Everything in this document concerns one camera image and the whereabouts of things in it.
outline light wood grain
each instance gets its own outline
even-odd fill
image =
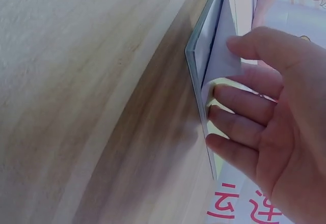
[[[183,50],[205,2],[0,0],[2,223],[202,222]]]

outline paper page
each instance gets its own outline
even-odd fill
[[[204,81],[211,43],[214,40],[216,25],[221,13],[221,1],[213,0],[195,46],[195,60],[200,86]]]
[[[232,223],[235,218],[234,207],[246,177],[230,164],[224,162],[218,179],[217,189],[207,212],[207,224]]]
[[[226,46],[230,36],[244,35],[251,30],[253,0],[224,0],[204,84],[221,77],[241,73],[241,60]]]

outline book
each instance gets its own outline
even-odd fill
[[[211,97],[216,84],[226,83],[255,92],[226,79],[241,73],[242,62],[257,64],[257,61],[245,61],[231,54],[226,40],[251,30],[256,1],[208,0],[185,49],[205,136],[215,133],[226,137],[207,120],[207,111],[212,104],[229,110]],[[325,18],[326,0],[277,0],[267,13],[265,25],[326,48]],[[242,172],[223,162],[209,149],[208,155],[216,186],[206,224],[292,223]]]

